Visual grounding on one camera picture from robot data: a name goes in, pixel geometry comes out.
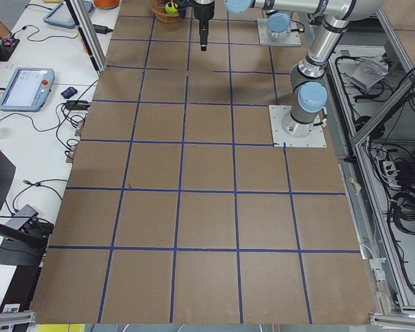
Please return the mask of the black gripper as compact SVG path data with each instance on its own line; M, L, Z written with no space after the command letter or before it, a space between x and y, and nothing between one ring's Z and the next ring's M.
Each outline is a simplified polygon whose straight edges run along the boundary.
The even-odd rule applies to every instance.
M208 47L208 35L209 35L209 21L199 22L199 44L201 51L206 51Z

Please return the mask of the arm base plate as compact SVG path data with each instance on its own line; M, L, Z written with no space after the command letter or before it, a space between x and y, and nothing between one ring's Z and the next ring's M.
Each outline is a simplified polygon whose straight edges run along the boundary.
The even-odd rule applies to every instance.
M259 43L264 46L300 47L297 25L286 15L257 20Z
M319 115L314 122L300 124L291 118L288 105L270 105L269 118L274 147L327 148Z

